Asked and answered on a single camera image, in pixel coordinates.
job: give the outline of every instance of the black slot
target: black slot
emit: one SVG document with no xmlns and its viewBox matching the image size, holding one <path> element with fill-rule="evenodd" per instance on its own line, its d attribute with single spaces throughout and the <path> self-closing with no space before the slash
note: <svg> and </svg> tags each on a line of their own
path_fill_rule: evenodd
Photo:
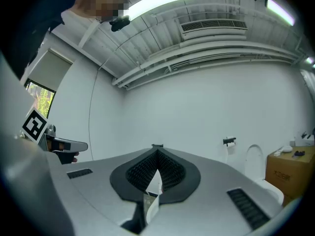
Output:
<svg viewBox="0 0 315 236">
<path fill-rule="evenodd" d="M 70 179 L 72 179 L 72 178 L 81 177 L 81 176 L 90 174 L 92 172 L 93 171 L 90 169 L 83 169 L 83 170 L 79 170 L 79 171 L 68 172 L 67 175 Z"/>
<path fill-rule="evenodd" d="M 267 215 L 242 189 L 230 190 L 227 194 L 253 230 L 269 221 Z"/>
</svg>

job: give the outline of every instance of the toilet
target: toilet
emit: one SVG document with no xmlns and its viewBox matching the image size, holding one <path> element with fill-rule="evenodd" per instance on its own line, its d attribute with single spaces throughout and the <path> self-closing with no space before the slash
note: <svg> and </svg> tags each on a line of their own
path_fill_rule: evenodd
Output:
<svg viewBox="0 0 315 236">
<path fill-rule="evenodd" d="M 246 154 L 245 176 L 266 189 L 282 205 L 284 194 L 277 187 L 265 181 L 265 170 L 264 156 L 261 148 L 258 145 L 251 145 Z"/>
</svg>

